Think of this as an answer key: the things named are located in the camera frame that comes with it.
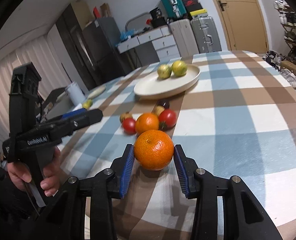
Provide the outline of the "person's left hand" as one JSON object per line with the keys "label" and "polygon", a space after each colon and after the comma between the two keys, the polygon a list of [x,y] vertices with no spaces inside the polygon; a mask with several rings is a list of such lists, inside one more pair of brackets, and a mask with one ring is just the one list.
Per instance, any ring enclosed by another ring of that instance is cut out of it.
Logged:
{"label": "person's left hand", "polygon": [[[40,187],[48,197],[54,195],[60,187],[60,155],[61,152],[56,147],[52,161],[43,169],[45,178],[41,181]],[[30,170],[23,163],[8,163],[7,171],[13,184],[21,191],[25,191],[24,183],[32,181]]]}

